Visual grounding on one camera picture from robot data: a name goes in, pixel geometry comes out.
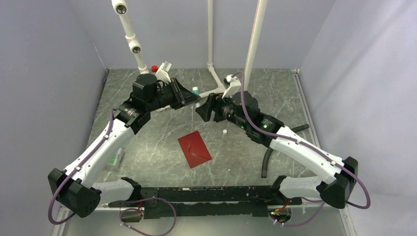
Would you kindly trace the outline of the green white glue stick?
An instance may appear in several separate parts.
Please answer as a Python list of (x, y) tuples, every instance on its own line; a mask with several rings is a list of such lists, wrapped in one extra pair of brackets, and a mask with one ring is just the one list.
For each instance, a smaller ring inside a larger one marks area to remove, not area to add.
[(194, 94), (196, 94), (196, 95), (199, 95), (199, 89), (198, 89), (198, 87), (193, 87), (193, 88), (192, 88), (192, 92), (193, 92)]

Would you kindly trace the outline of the red paper envelope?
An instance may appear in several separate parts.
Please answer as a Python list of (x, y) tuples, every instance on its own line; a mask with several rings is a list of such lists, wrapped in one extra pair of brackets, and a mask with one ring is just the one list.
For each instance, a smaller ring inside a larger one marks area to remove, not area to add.
[(178, 138), (178, 142), (191, 169), (212, 160), (199, 131)]

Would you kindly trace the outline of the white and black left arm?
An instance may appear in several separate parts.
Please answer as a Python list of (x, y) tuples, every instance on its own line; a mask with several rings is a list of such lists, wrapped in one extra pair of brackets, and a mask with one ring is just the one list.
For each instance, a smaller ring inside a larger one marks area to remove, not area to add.
[(50, 221), (56, 223), (52, 218), (55, 201), (81, 218), (106, 203), (124, 201), (130, 207), (136, 206), (142, 197), (140, 184), (128, 177), (97, 183), (98, 175), (117, 151), (150, 120), (153, 111), (166, 106), (180, 109), (200, 99), (176, 78), (164, 82), (153, 74), (139, 75), (128, 99), (111, 110), (108, 124), (95, 141), (63, 170), (54, 168), (48, 174), (53, 193), (48, 210)]

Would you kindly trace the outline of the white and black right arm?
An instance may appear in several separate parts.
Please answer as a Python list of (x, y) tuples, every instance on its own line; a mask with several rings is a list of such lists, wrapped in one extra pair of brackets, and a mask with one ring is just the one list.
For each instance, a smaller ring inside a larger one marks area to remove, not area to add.
[(327, 153), (300, 137), (277, 118), (262, 113), (249, 92), (232, 98), (212, 93), (196, 108), (203, 121), (228, 121), (243, 129), (247, 137), (293, 158), (310, 169), (314, 177), (279, 176), (271, 186), (271, 198), (283, 204), (292, 198), (316, 198), (343, 209), (357, 182), (358, 162)]

